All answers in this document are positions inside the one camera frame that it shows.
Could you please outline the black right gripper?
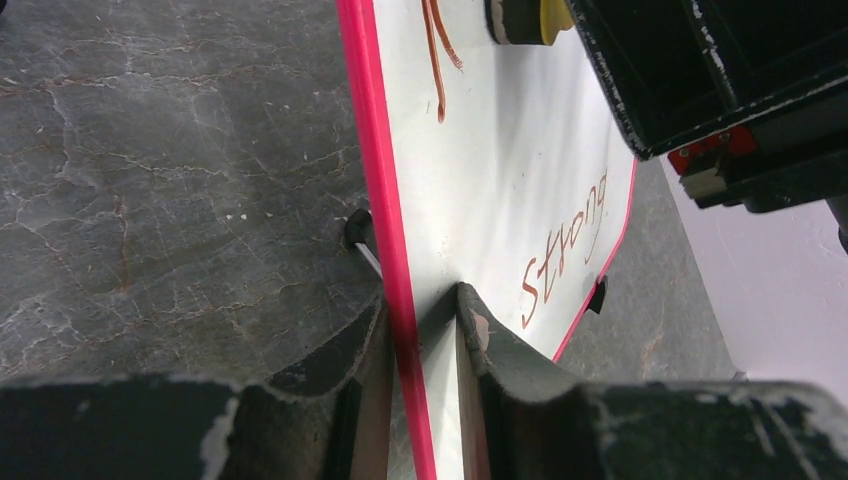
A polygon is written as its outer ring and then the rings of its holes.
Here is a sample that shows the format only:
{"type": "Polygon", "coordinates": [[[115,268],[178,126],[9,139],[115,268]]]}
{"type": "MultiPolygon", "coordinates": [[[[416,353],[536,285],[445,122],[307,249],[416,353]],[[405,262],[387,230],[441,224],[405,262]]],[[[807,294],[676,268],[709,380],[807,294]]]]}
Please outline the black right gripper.
{"type": "Polygon", "coordinates": [[[626,144],[644,160],[675,149],[669,163],[699,208],[847,212],[845,2],[570,9],[626,144]]]}

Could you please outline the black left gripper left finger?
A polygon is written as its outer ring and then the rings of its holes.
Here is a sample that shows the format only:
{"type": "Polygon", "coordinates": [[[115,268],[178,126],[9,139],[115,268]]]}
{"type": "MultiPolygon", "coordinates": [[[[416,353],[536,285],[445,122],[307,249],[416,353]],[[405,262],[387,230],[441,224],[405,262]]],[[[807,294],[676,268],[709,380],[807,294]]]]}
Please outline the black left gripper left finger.
{"type": "Polygon", "coordinates": [[[1,386],[5,479],[383,479],[388,308],[264,381],[166,372],[1,386]]]}

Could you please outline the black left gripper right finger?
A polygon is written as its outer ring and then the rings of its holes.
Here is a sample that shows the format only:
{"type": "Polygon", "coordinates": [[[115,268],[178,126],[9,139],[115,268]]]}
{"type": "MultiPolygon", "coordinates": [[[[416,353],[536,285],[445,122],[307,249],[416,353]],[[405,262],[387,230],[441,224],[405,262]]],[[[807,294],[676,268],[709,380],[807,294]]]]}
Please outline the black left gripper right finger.
{"type": "Polygon", "coordinates": [[[469,479],[843,479],[847,412],[805,383],[593,383],[456,287],[469,479]]]}

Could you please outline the yellow whiteboard eraser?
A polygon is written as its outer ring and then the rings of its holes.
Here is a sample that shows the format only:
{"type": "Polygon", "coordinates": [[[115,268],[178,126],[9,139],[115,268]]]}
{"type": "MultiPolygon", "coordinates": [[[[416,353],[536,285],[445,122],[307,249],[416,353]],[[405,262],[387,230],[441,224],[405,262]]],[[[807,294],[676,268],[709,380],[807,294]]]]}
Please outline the yellow whiteboard eraser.
{"type": "Polygon", "coordinates": [[[564,0],[488,0],[487,27],[501,45],[551,46],[575,22],[564,0]]]}

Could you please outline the pink framed whiteboard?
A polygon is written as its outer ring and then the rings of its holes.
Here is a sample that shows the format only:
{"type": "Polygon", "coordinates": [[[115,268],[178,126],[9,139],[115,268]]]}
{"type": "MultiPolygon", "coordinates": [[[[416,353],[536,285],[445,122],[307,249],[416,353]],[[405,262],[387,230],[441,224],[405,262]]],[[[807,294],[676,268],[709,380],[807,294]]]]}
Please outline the pink framed whiteboard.
{"type": "Polygon", "coordinates": [[[618,250],[635,159],[561,1],[539,45],[502,1],[337,5],[415,475],[462,479],[464,282],[557,360],[618,250]]]}

